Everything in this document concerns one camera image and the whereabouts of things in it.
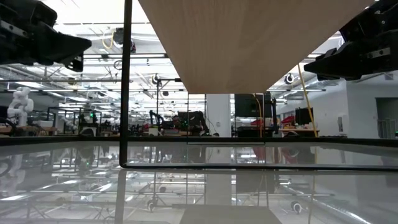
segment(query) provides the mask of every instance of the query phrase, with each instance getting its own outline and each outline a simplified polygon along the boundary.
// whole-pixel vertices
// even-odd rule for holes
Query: cable
[[[104,40],[104,38],[105,38],[105,33],[104,33],[104,38],[102,38],[102,45],[104,46],[104,48],[106,48],[106,49],[111,49],[112,48],[112,46],[113,46],[113,35],[114,35],[114,31],[112,32],[112,36],[111,36],[111,45],[110,46],[107,46],[106,44],[105,44],[105,40]]]
[[[301,74],[300,65],[297,65],[297,66],[298,66],[298,74],[300,75],[301,85],[303,86],[303,92],[304,92],[305,100],[307,101],[307,108],[308,108],[308,113],[310,115],[310,119],[311,119],[311,122],[312,122],[313,133],[314,133],[315,137],[317,138],[318,137],[318,132],[317,132],[317,129],[315,127],[315,122],[313,120],[313,116],[312,116],[312,112],[311,112],[311,105],[310,105],[310,101],[308,100],[307,91],[305,89],[304,79],[303,79],[303,76]]]
[[[256,94],[253,94],[253,96],[254,96],[254,99],[256,99],[257,104],[259,105],[260,121],[264,122],[264,121],[262,120],[261,104],[260,104],[260,101],[259,101],[259,99],[257,99]],[[262,137],[262,122],[260,122],[260,138]]]

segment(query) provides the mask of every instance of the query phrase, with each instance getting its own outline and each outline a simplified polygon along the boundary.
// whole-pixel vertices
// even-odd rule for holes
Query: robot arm
[[[61,117],[61,120],[64,121],[67,126],[72,127],[72,130],[77,130],[77,126],[73,124],[72,121],[67,120],[66,117]]]
[[[150,116],[150,124],[154,124],[153,116],[155,116],[156,125],[159,125],[160,123],[163,123],[163,117],[161,115],[159,115],[159,114],[156,114],[152,110],[149,111],[149,116]]]
[[[8,106],[7,115],[12,121],[15,121],[15,115],[19,116],[19,125],[25,126],[27,121],[27,113],[33,111],[34,102],[29,99],[28,94],[30,93],[30,88],[19,87],[17,91],[14,92],[11,104]]]
[[[376,1],[340,29],[345,43],[304,65],[318,80],[345,78],[398,70],[398,2]]]

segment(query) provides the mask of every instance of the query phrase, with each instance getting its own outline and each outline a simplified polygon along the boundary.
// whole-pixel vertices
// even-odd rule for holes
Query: ceiling
[[[111,39],[115,28],[123,27],[124,0],[43,0],[43,2],[58,13],[57,23],[54,26],[55,30],[92,40],[92,47],[85,52],[84,71],[73,72],[58,64],[48,67],[39,64],[34,66],[10,65],[0,69],[0,78],[4,80],[76,79],[81,81],[75,83],[65,81],[19,82],[4,85],[3,88],[12,90],[17,86],[27,85],[32,89],[46,90],[50,96],[60,102],[96,103],[95,108],[103,110],[104,113],[116,115],[117,113],[114,112],[119,111],[118,103],[120,103],[121,97],[119,92],[121,82],[118,81],[121,78],[121,71],[119,70],[121,68],[121,48],[113,44]],[[154,91],[156,85],[152,82],[154,75],[158,75],[160,78],[178,78],[178,74],[168,58],[151,58],[153,56],[163,57],[165,50],[137,0],[133,0],[132,7],[132,40],[136,44],[136,53],[143,54],[142,57],[148,57],[132,58],[130,69],[129,106],[138,116],[143,116],[149,110],[156,109],[156,91]],[[303,71],[303,66],[306,63],[313,60],[311,58],[314,58],[315,54],[325,53],[326,50],[339,47],[341,44],[342,38],[339,33],[336,33],[317,48],[313,55],[309,55],[300,63],[301,71]],[[104,54],[118,55],[113,55],[114,58],[104,60],[101,59],[101,55]],[[290,73],[298,77],[297,66],[292,68]],[[307,84],[310,84],[307,88],[320,89],[325,85],[334,84],[333,82],[318,83],[315,74],[308,72],[303,72],[303,78]],[[168,96],[163,93],[159,94],[159,100],[163,103],[159,106],[159,114],[173,115],[178,110],[186,111],[187,105],[185,103],[188,93],[185,91],[183,83],[163,82],[162,84],[162,90],[168,91]],[[282,77],[270,89],[300,89],[299,85],[301,83],[298,79],[292,85],[286,85]],[[302,97],[302,92],[294,93],[294,91],[273,91],[272,94],[280,100],[278,103],[289,103],[289,99]],[[190,110],[204,110],[204,95],[190,95],[189,99]],[[115,103],[115,105],[105,105],[105,103]]]

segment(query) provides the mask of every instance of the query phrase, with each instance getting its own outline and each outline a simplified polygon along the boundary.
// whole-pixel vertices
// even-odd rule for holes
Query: fluorescent light
[[[89,99],[83,98],[83,97],[68,97],[71,100],[75,100],[75,101],[80,101],[80,102],[85,102],[85,101],[89,101]]]
[[[53,96],[57,96],[57,97],[64,97],[61,94],[58,93],[53,93],[53,92],[49,92],[49,94],[53,95]]]
[[[109,58],[122,58],[122,55],[108,55]],[[131,54],[130,58],[166,58],[165,54]]]
[[[43,91],[52,91],[52,92],[69,92],[73,90],[43,90]]]
[[[66,105],[66,104],[61,104],[60,107],[62,108],[82,108],[82,105]]]
[[[18,200],[18,199],[23,198],[23,197],[25,197],[25,195],[15,195],[15,196],[12,196],[12,197],[3,198],[1,200]]]
[[[100,187],[99,191],[103,192],[104,190],[108,190],[111,186],[112,186],[112,184],[106,184],[106,185]]]
[[[241,155],[241,158],[256,158],[255,154],[252,155]]]
[[[305,90],[305,91],[326,91],[326,90]]]
[[[84,55],[84,59],[102,59],[102,58],[123,58],[121,54],[89,54]],[[131,54],[130,58],[167,58],[166,54]]]
[[[102,109],[112,109],[112,106],[99,106]]]
[[[68,181],[65,181],[63,184],[75,184],[77,182],[78,182],[77,180],[68,180]]]
[[[129,202],[129,201],[131,201],[131,200],[132,200],[132,196],[126,198],[126,201],[127,201],[127,202]]]
[[[42,187],[41,189],[47,189],[47,188],[49,188],[51,186],[53,186],[53,185],[47,185],[47,186]]]
[[[102,58],[101,55],[84,55],[84,59],[96,59],[96,58]]]
[[[29,86],[32,88],[43,88],[44,86],[38,83],[34,82],[16,82],[16,84],[24,85],[24,86]]]
[[[288,90],[268,89],[267,91],[288,91]]]
[[[88,92],[88,91],[108,91],[108,90],[101,90],[101,89],[90,89],[90,90],[84,89],[84,90],[82,90],[82,89],[80,89],[80,90],[77,90],[77,91]]]

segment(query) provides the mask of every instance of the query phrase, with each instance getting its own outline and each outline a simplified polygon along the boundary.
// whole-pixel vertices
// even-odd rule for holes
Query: wall
[[[338,117],[343,117],[343,133],[348,132],[348,102],[346,81],[340,80],[337,86],[327,86],[324,92],[308,94],[315,123],[318,124],[320,136],[338,136]],[[282,114],[301,107],[306,108],[305,100],[289,100],[287,105],[279,105],[277,114]]]
[[[360,83],[347,82],[349,138],[379,138],[376,98],[397,98],[398,80],[381,75]]]

